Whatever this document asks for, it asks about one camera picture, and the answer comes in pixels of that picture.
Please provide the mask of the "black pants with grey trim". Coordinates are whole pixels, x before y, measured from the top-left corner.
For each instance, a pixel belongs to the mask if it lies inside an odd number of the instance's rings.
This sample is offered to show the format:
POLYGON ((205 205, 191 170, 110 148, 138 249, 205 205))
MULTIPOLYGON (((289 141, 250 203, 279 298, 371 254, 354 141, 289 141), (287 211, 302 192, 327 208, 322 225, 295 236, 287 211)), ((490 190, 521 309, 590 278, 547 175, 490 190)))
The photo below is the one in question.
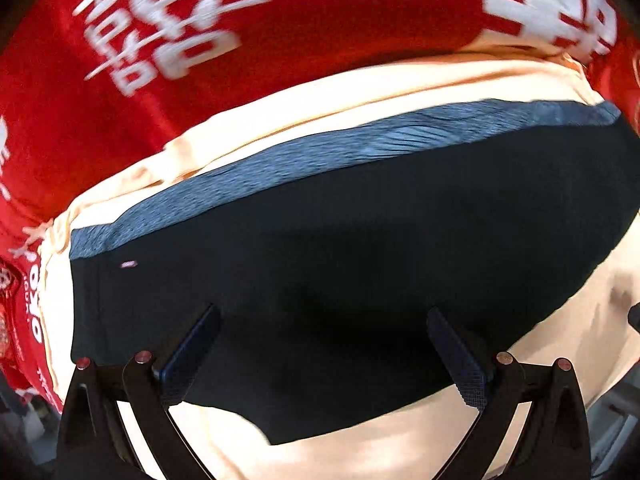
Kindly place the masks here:
POLYGON ((608 103, 424 110, 282 144, 76 231, 70 355, 117 365, 210 304, 192 404, 283 444, 447 387, 439 310, 504 350, 576 294, 639 208, 639 138, 608 103))

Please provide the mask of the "cream cloth sheet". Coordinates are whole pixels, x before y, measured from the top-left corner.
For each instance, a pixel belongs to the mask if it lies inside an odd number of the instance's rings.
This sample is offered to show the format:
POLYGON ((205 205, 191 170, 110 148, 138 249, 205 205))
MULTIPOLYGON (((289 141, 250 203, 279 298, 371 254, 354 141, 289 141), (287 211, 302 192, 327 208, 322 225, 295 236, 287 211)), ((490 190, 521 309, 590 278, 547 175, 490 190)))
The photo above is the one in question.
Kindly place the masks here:
MULTIPOLYGON (((498 130, 544 124, 537 104, 588 107, 613 101, 594 90, 576 62, 524 54, 418 58, 324 77, 210 116, 78 195, 44 233, 39 309, 53 389, 67 396, 74 363, 74 291, 70 252, 76 231, 111 226, 168 188, 299 139, 376 125, 424 110, 516 104, 498 130)), ((552 315, 504 350, 525 362, 574 365, 592 405, 638 361, 639 336, 627 315, 639 298, 639 208, 628 232, 585 284, 552 315)), ((221 408, 176 406, 172 417, 209 471, 221 479, 425 479, 436 474, 472 424, 475 411, 450 384, 355 426, 273 444, 252 422, 221 408)))

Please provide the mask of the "red blanket with white characters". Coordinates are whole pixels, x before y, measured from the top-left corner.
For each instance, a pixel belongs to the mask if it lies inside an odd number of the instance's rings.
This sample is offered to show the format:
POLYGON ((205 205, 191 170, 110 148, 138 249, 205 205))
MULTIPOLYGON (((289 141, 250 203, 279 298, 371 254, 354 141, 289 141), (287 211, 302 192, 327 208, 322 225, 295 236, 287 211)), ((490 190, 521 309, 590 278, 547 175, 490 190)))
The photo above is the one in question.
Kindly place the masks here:
POLYGON ((639 119, 639 23, 615 0, 1 0, 1 369, 55 399, 40 234, 213 114, 364 66, 511 48, 585 66, 639 119))

